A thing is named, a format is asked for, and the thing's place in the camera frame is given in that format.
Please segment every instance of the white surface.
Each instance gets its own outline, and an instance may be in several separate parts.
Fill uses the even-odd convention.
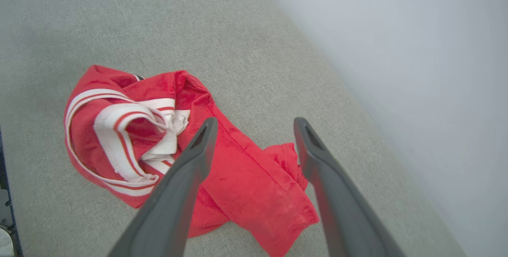
[[[278,2],[466,253],[508,256],[508,0]]]

